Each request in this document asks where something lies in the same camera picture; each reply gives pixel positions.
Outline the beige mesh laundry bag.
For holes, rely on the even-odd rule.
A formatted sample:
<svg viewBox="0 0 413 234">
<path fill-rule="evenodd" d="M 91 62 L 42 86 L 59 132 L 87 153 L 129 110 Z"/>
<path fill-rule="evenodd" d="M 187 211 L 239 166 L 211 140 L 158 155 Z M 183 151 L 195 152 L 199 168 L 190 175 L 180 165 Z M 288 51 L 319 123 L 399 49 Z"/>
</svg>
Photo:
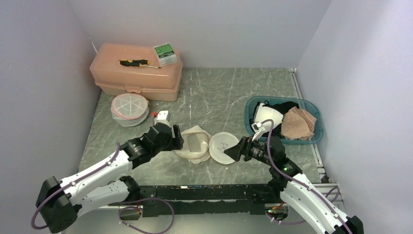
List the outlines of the beige mesh laundry bag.
<svg viewBox="0 0 413 234">
<path fill-rule="evenodd" d="M 212 158 L 216 162 L 228 165 L 235 162 L 224 150 L 235 146 L 239 140 L 228 132 L 209 134 L 200 126 L 194 126 L 181 133 L 184 144 L 181 150 L 173 152 L 193 164 L 199 164 Z"/>
</svg>

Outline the white bra with black trim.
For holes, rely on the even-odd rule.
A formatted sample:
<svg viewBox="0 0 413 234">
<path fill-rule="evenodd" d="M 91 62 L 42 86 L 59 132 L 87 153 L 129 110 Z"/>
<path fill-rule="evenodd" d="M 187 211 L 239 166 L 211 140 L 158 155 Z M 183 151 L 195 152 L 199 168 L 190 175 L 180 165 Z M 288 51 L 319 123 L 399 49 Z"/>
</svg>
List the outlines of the white bra with black trim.
<svg viewBox="0 0 413 234">
<path fill-rule="evenodd" d="M 274 109 L 271 105 L 258 102 L 255 106 L 251 127 L 253 131 L 257 131 L 258 127 L 255 126 L 255 123 L 262 123 L 265 120 L 271 119 L 273 121 L 273 126 L 277 127 L 282 124 L 283 114 L 278 110 Z"/>
</svg>

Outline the pink rimmed mesh laundry bag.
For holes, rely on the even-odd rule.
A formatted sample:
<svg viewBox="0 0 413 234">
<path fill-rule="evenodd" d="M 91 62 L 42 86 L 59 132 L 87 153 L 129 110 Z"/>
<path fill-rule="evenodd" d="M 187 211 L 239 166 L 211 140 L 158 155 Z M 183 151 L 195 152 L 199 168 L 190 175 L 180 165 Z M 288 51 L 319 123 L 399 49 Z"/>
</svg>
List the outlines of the pink rimmed mesh laundry bag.
<svg viewBox="0 0 413 234">
<path fill-rule="evenodd" d="M 149 101 L 138 94 L 121 94 L 111 103 L 112 118 L 122 127 L 141 124 L 149 114 Z"/>
</svg>

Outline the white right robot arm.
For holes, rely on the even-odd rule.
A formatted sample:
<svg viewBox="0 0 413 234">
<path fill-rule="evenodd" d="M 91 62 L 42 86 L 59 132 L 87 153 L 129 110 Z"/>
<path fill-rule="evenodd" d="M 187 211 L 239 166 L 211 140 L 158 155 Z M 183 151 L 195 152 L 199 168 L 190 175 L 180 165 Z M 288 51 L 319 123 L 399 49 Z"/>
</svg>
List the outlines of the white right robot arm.
<svg viewBox="0 0 413 234">
<path fill-rule="evenodd" d="M 319 234 L 362 234 L 364 227 L 357 217 L 349 217 L 329 201 L 285 153 L 279 137 L 266 143 L 243 137 L 224 150 L 234 161 L 255 159 L 269 165 L 272 176 L 268 195 L 274 202 L 286 202 Z"/>
</svg>

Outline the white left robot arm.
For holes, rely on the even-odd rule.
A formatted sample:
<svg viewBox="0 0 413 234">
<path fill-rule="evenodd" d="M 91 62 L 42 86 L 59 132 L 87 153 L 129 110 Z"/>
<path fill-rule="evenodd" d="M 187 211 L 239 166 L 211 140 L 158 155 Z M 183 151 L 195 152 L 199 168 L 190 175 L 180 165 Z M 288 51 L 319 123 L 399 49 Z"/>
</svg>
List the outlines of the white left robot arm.
<svg viewBox="0 0 413 234">
<path fill-rule="evenodd" d="M 184 140 L 178 125 L 157 123 L 142 136 L 117 143 L 114 153 L 95 165 L 63 179 L 45 180 L 31 219 L 33 229 L 48 228 L 57 234 L 78 217 L 102 206 L 119 203 L 136 205 L 151 199 L 141 196 L 141 188 L 125 173 L 149 162 L 163 151 L 180 150 Z"/>
</svg>

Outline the black bra in basin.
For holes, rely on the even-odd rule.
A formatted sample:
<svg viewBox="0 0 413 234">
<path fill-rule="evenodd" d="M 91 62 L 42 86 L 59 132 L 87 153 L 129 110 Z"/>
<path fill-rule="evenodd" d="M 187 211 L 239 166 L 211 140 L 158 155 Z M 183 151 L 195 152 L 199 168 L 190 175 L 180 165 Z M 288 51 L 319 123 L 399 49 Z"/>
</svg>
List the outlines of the black bra in basin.
<svg viewBox="0 0 413 234">
<path fill-rule="evenodd" d="M 299 108 L 299 105 L 295 102 L 292 102 L 292 101 L 284 102 L 284 103 L 281 103 L 281 104 L 269 105 L 269 106 L 271 108 L 277 110 L 278 112 L 280 112 L 282 115 L 285 115 L 293 107 Z M 279 137 L 281 136 L 281 124 L 278 124 L 277 127 L 275 127 L 272 130 L 272 135 L 273 136 L 279 136 Z"/>
</svg>

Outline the beige bra in basin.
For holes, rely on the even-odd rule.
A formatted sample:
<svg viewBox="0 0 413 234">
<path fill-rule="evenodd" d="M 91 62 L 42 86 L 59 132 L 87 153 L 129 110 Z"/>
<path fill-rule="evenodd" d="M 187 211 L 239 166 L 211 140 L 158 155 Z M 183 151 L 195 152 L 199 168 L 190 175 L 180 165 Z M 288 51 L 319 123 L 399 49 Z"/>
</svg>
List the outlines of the beige bra in basin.
<svg viewBox="0 0 413 234">
<path fill-rule="evenodd" d="M 281 135 L 289 140 L 311 140 L 317 119 L 304 109 L 293 107 L 283 117 Z"/>
</svg>

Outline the teal plastic basin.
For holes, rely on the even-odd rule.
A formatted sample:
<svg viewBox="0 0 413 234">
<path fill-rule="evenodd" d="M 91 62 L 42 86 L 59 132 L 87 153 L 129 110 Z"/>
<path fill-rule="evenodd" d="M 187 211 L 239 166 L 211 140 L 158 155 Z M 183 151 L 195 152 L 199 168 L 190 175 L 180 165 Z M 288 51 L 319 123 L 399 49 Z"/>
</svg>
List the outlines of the teal plastic basin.
<svg viewBox="0 0 413 234">
<path fill-rule="evenodd" d="M 244 125 L 249 135 L 254 134 L 254 130 L 251 127 L 254 118 L 254 112 L 256 106 L 261 103 L 269 104 L 269 105 L 277 105 L 277 104 L 284 104 L 286 102 L 294 102 L 296 105 L 302 109 L 305 109 L 310 114 L 312 114 L 316 119 L 315 129 L 314 129 L 314 136 L 311 140 L 289 140 L 285 139 L 281 136 L 281 128 L 277 126 L 277 130 L 279 130 L 278 136 L 281 138 L 281 142 L 286 145 L 309 145 L 309 144 L 317 144 L 319 143 L 324 136 L 324 128 L 323 122 L 321 118 L 321 112 L 314 105 L 312 102 L 304 100 L 304 99 L 297 99 L 297 98 L 288 98 L 288 97 L 270 97 L 270 96 L 254 96 L 250 98 L 245 105 L 244 109 Z"/>
</svg>

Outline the pink plastic storage box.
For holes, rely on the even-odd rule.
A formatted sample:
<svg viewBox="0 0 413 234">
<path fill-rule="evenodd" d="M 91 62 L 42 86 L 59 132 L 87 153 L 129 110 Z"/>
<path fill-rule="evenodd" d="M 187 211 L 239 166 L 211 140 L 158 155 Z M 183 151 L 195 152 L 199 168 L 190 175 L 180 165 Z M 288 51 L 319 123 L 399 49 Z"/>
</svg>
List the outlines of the pink plastic storage box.
<svg viewBox="0 0 413 234">
<path fill-rule="evenodd" d="M 95 84 L 107 95 L 135 93 L 149 100 L 176 101 L 181 82 L 183 63 L 180 53 L 177 62 L 161 67 L 126 67 L 119 60 L 146 59 L 159 66 L 152 47 L 104 43 L 94 58 L 90 71 Z"/>
</svg>

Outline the small green white box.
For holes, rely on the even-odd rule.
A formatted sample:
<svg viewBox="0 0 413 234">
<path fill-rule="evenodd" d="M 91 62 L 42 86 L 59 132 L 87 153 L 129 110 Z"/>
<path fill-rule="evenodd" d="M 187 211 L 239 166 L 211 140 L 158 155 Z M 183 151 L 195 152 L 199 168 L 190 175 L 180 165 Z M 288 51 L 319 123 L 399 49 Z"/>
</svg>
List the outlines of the small green white box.
<svg viewBox="0 0 413 234">
<path fill-rule="evenodd" d="M 170 43 L 164 43 L 153 47 L 160 67 L 171 65 L 177 62 L 177 55 Z"/>
</svg>

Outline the black yellow screwdriver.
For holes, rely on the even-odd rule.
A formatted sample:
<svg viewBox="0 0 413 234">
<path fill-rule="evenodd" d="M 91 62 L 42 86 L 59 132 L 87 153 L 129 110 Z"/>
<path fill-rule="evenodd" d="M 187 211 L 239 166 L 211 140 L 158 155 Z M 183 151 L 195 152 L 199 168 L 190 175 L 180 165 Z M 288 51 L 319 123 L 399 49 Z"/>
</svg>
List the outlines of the black yellow screwdriver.
<svg viewBox="0 0 413 234">
<path fill-rule="evenodd" d="M 119 64 L 126 67 L 149 67 L 149 68 L 156 68 L 161 69 L 159 66 L 153 66 L 150 62 L 146 59 L 140 60 L 119 60 Z"/>
</svg>

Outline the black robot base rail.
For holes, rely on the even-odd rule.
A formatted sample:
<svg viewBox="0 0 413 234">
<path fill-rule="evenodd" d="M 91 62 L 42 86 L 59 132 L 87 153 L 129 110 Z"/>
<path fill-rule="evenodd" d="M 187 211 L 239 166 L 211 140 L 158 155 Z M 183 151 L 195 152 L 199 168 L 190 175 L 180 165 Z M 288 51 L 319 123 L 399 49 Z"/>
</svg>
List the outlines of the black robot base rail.
<svg viewBox="0 0 413 234">
<path fill-rule="evenodd" d="M 268 184 L 141 186 L 139 193 L 111 206 L 139 205 L 143 217 L 248 213 L 263 215 L 282 200 Z"/>
</svg>

